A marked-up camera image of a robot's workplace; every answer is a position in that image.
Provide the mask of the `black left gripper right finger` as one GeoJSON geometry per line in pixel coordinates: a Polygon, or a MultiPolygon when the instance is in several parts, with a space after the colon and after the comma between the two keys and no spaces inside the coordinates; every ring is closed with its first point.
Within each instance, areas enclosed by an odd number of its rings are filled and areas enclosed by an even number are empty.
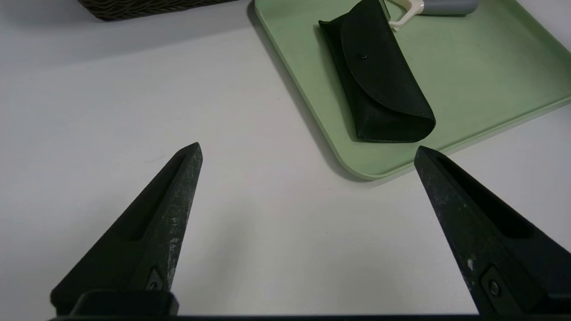
{"type": "Polygon", "coordinates": [[[446,155],[414,166],[480,315],[569,315],[570,253],[446,155]]]}

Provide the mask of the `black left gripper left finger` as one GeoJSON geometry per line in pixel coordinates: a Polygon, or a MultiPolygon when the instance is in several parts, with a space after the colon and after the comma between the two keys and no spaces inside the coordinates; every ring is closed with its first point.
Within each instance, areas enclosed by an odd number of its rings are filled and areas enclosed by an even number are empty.
{"type": "Polygon", "coordinates": [[[57,316],[175,316],[171,292],[203,154],[179,151],[51,291],[57,316]]]}

